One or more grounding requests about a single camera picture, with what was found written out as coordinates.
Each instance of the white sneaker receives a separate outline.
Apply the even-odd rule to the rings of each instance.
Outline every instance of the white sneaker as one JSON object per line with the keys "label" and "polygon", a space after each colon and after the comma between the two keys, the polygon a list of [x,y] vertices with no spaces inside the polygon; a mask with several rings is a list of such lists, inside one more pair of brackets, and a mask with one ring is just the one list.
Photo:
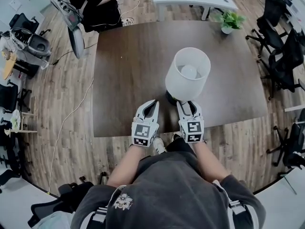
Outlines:
{"label": "white sneaker", "polygon": [[155,137],[152,143],[153,143],[154,149],[157,150],[158,154],[166,152],[164,142],[162,141],[161,138]]}
{"label": "white sneaker", "polygon": [[175,140],[175,138],[177,138],[177,137],[175,137],[175,135],[178,135],[179,137],[183,138],[181,132],[174,132],[173,136],[172,136],[172,142]]}

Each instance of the white lampshade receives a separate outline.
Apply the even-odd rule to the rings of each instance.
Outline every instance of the white lampshade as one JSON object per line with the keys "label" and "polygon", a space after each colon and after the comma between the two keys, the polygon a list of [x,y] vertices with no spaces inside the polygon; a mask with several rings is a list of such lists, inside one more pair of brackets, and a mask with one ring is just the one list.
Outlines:
{"label": "white lampshade", "polygon": [[166,89],[177,100],[193,100],[201,93],[210,69],[211,62],[203,51],[183,48],[176,53],[168,70]]}

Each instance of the wall outlet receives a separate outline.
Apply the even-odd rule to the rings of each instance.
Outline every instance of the wall outlet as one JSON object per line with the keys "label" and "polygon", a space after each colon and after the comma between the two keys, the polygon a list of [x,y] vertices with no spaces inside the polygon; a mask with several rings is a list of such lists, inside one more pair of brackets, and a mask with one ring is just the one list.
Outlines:
{"label": "wall outlet", "polygon": [[21,3],[18,0],[12,0],[9,5],[17,12],[17,10],[21,7]]}

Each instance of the lamp base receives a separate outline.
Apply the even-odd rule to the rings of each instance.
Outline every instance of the lamp base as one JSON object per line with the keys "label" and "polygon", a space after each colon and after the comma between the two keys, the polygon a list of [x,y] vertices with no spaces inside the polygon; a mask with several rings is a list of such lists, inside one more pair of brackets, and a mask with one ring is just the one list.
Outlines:
{"label": "lamp base", "polygon": [[174,106],[177,106],[177,99],[175,99],[168,91],[165,93],[166,99]]}

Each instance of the gray t-shirt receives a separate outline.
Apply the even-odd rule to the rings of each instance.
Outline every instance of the gray t-shirt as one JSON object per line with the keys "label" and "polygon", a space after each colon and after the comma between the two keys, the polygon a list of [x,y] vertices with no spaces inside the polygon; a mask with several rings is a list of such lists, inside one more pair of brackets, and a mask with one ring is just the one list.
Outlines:
{"label": "gray t-shirt", "polygon": [[[232,175],[220,184],[231,200],[255,209],[262,228],[265,209],[252,192]],[[91,212],[107,205],[101,228],[230,228],[226,194],[200,176],[196,157],[187,152],[163,153],[142,160],[134,182],[111,199],[114,191],[106,185],[92,187],[79,205],[71,229],[81,228]],[[234,223],[237,229],[252,228],[251,216],[234,218]]]}

